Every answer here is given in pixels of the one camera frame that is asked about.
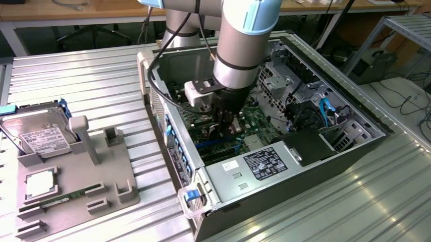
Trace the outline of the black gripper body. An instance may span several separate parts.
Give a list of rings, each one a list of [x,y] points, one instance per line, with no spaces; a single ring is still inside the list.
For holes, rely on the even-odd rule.
[[[229,112],[237,114],[245,105],[250,87],[241,89],[224,88],[214,92],[213,107],[216,113]]]

